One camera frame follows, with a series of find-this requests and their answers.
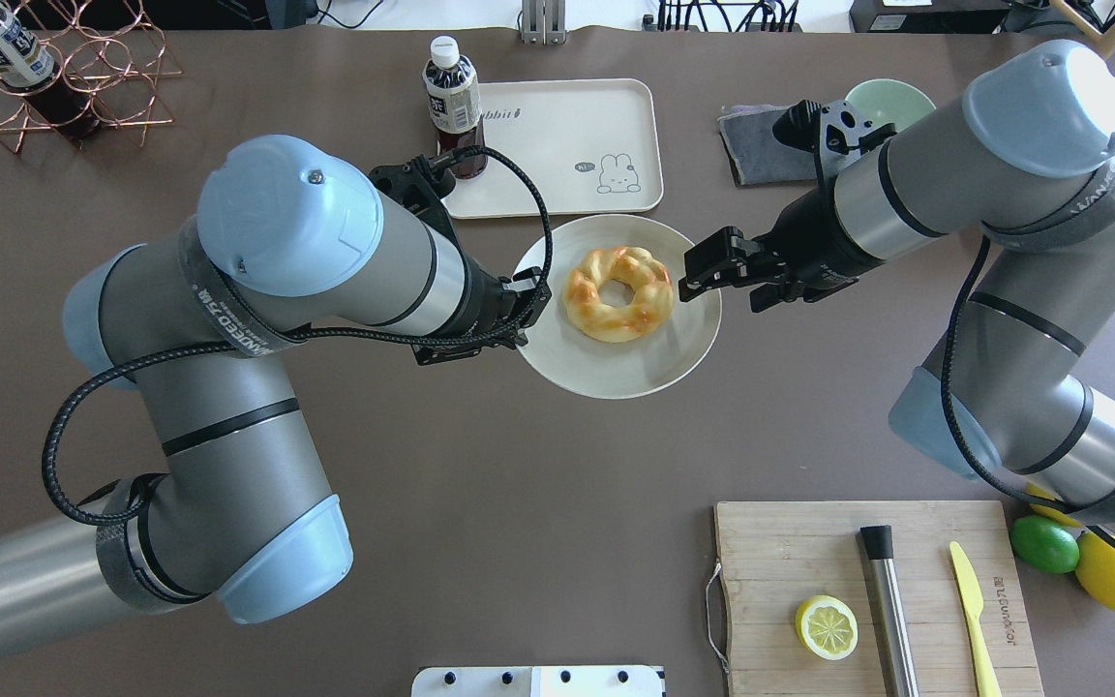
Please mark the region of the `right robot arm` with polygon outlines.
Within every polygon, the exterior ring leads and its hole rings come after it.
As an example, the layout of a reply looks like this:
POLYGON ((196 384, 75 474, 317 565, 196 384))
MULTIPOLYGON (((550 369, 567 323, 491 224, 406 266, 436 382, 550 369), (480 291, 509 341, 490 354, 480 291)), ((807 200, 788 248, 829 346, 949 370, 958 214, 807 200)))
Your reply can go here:
POLYGON ((896 129, 849 101, 777 128, 817 186, 769 232, 723 228, 686 253, 682 301, 752 288, 752 309, 815 303, 964 228, 981 229, 947 330, 889 420, 948 468, 1010 471, 1115 546, 1115 400, 1072 375, 1115 314, 1115 76, 1050 40, 896 129))

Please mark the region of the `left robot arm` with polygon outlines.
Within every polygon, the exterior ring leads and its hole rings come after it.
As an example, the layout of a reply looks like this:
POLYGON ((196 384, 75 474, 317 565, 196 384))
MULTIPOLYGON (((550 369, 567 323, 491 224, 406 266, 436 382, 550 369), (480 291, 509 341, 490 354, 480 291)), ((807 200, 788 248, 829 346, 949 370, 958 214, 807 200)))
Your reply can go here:
POLYGON ((89 380, 45 434, 58 516, 0 538, 0 660, 214 596, 237 623, 310 603, 352 567, 345 512, 282 352, 318 337, 410 346, 420 365, 516 349, 552 293, 552 255, 484 272, 442 200, 484 145, 369 173, 287 134, 244 141, 172 238, 132 246, 76 284, 68 348, 89 380), (140 393, 167 471, 84 501, 57 459, 76 408, 105 385, 140 393))

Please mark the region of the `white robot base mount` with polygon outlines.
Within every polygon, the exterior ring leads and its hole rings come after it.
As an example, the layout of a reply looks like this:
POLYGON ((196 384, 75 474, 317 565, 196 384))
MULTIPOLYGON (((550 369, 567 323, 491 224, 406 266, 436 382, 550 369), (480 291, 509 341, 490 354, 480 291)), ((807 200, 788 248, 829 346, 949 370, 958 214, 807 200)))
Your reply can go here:
POLYGON ((411 696, 665 696, 662 667, 539 665, 428 667, 411 696))

